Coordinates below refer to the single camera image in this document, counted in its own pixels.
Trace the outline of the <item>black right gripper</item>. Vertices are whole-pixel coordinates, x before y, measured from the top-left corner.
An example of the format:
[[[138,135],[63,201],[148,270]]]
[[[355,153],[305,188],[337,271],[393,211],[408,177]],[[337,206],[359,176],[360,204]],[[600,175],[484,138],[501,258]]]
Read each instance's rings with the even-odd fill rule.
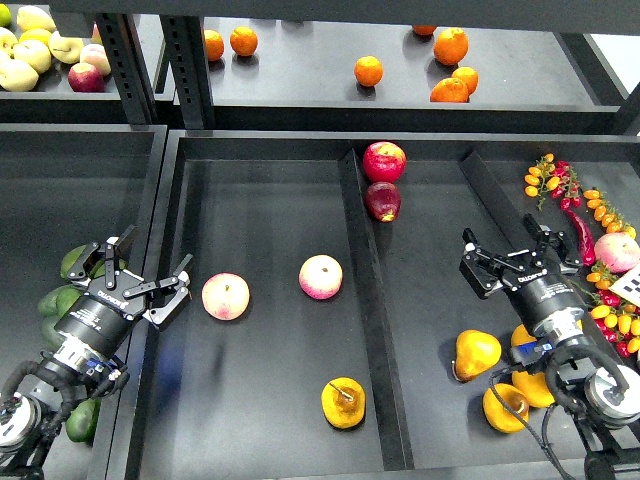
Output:
[[[480,299],[504,290],[529,335],[548,335],[552,325],[575,328],[586,304],[563,274],[576,274],[583,267],[581,255],[564,231],[540,225],[532,214],[525,214],[522,224],[535,242],[531,254],[492,253],[465,228],[459,271]],[[547,257],[549,249],[558,262]]]

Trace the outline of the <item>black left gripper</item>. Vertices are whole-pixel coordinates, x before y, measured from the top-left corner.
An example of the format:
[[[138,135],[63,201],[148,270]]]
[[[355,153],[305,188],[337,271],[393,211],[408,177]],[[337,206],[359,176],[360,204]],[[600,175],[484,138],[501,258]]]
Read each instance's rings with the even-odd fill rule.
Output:
[[[115,353],[137,321],[145,319],[164,331],[186,307],[191,299],[192,254],[163,279],[145,282],[128,270],[120,271],[136,231],[129,225],[118,237],[87,244],[67,269],[69,281],[92,281],[55,325],[66,339],[74,337],[98,353]],[[91,275],[100,266],[103,276]],[[106,281],[115,281],[115,288],[110,290]]]

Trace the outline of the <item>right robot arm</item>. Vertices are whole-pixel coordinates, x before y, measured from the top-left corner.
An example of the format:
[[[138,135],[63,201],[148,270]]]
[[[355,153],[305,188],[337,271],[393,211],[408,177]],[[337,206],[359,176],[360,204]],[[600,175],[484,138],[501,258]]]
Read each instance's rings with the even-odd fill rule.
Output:
[[[572,418],[584,445],[585,478],[635,479],[639,450],[621,446],[613,433],[639,422],[639,375],[579,326],[589,314],[569,280],[583,265],[578,250],[530,214],[523,223],[534,248],[505,255],[481,247],[471,229],[462,234],[460,272],[481,299],[504,292],[534,338],[510,350],[501,372],[544,374],[552,405]]]

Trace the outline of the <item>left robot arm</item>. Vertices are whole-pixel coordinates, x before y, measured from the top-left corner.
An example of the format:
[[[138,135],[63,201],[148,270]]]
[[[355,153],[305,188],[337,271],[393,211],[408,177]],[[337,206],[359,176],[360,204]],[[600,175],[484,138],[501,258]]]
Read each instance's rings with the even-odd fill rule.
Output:
[[[117,351],[141,320],[166,329],[190,298],[192,255],[166,278],[147,280],[122,266],[135,228],[66,256],[73,291],[53,329],[58,347],[20,363],[1,389],[1,475],[41,479],[49,451],[71,417],[121,391],[129,380]]]

